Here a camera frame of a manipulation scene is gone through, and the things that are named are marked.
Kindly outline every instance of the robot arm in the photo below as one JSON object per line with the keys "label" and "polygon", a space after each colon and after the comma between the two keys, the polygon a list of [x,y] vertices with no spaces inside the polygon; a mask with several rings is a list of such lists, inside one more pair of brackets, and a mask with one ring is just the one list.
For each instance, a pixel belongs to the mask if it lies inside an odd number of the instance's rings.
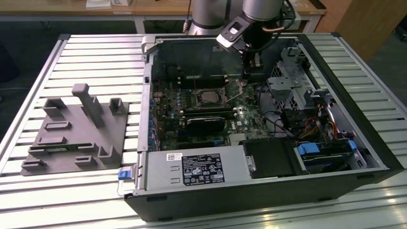
{"label": "robot arm", "polygon": [[285,0],[245,0],[243,13],[227,25],[217,40],[226,48],[234,47],[238,51],[261,52],[273,43],[271,35],[291,27],[295,21],[295,11],[290,0],[286,0],[291,21],[285,24]]}

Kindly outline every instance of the barcode sticker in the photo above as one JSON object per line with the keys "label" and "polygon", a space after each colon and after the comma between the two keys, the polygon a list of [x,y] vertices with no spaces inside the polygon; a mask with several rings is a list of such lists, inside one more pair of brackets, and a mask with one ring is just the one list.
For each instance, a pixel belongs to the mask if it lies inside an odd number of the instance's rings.
{"label": "barcode sticker", "polygon": [[183,154],[167,154],[167,161],[181,161]]}

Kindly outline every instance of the green circuit board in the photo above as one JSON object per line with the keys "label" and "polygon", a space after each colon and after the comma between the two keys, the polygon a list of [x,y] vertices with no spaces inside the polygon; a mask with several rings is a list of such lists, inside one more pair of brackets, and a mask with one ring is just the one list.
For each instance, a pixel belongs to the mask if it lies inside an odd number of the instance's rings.
{"label": "green circuit board", "polygon": [[[230,146],[233,134],[245,134],[246,139],[270,136],[255,103],[257,84],[247,84],[242,88],[233,79],[225,88],[182,89],[173,82],[162,83],[161,88],[161,91],[158,86],[154,88],[154,94],[162,150]],[[227,113],[223,130],[199,136],[183,136],[187,111],[198,113],[194,118],[217,117]]]}

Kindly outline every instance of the aluminum extrusion table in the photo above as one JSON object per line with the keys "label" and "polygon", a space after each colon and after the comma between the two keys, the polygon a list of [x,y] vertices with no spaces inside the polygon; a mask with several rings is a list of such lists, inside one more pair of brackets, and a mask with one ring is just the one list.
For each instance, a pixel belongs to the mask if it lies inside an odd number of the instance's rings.
{"label": "aluminum extrusion table", "polygon": [[[0,144],[0,228],[380,228],[407,223],[407,172],[337,200],[170,222],[146,223],[119,195],[118,169],[23,177],[19,173],[46,112],[46,98],[91,86],[102,103],[130,102],[123,165],[137,162],[145,63],[143,35],[62,36]],[[342,38],[309,34],[318,51],[407,167],[407,111]],[[317,71],[313,74],[323,86]]]}

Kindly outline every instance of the red wire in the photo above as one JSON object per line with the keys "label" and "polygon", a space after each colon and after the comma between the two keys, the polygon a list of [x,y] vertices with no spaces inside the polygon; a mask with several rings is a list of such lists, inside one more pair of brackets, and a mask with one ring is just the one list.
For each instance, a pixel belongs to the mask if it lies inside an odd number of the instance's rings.
{"label": "red wire", "polygon": [[310,122],[311,120],[314,120],[314,118],[309,118],[309,119],[307,119],[307,121],[306,121],[306,130],[305,130],[305,132],[307,131],[307,128],[309,128],[309,122]]}

